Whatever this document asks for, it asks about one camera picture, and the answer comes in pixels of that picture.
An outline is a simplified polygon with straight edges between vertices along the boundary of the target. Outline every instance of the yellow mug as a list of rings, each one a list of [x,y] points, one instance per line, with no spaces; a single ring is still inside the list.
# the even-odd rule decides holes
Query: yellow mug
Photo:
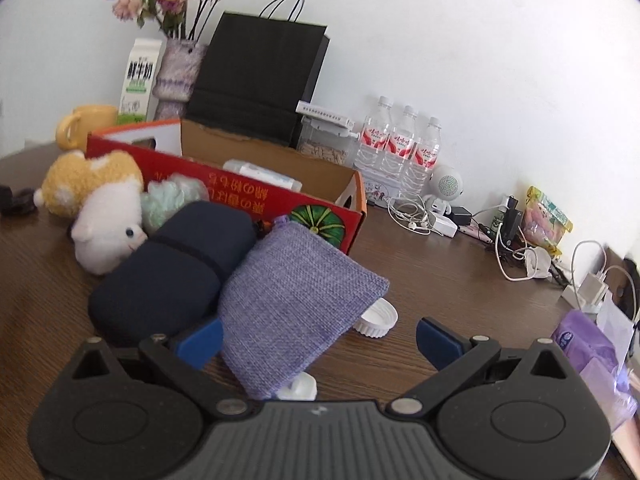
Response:
[[[56,129],[56,143],[63,150],[86,151],[90,132],[116,125],[118,109],[110,105],[85,105],[63,118]]]

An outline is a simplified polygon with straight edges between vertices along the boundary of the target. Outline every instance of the stuffed animal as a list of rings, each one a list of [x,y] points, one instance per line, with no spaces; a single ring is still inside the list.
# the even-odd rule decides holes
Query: stuffed animal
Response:
[[[86,160],[82,152],[61,155],[33,201],[55,215],[78,215],[71,229],[76,260],[92,274],[111,272],[146,235],[142,231],[143,179],[128,153],[114,151]]]
[[[76,150],[60,155],[53,163],[33,202],[37,207],[44,205],[54,215],[75,218],[97,188],[130,178],[138,181],[142,192],[142,173],[129,153],[116,150],[87,160],[83,152]]]

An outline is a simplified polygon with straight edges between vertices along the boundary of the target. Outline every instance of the speaker grille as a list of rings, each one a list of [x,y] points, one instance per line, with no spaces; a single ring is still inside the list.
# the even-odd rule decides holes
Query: speaker grille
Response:
[[[442,196],[454,196],[458,192],[458,180],[451,176],[443,176],[438,183],[438,190]]]

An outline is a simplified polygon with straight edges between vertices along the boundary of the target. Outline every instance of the red and white label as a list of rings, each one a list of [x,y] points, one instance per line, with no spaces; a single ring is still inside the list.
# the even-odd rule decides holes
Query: red and white label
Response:
[[[402,158],[409,158],[411,150],[414,148],[414,142],[411,137],[404,135],[392,134],[386,143],[385,149]]]
[[[384,148],[388,134],[386,131],[380,131],[375,128],[363,128],[360,134],[360,142],[371,146],[376,150]]]
[[[411,161],[430,170],[436,163],[436,159],[438,158],[438,151],[438,147],[428,148],[418,144],[418,146],[416,146],[414,154],[411,156]]]

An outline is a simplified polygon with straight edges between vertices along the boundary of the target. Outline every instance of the purple vase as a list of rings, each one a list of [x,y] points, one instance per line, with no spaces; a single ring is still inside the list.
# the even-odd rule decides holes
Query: purple vase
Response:
[[[206,52],[207,45],[195,41],[167,41],[153,90],[159,100],[154,120],[184,115]]]

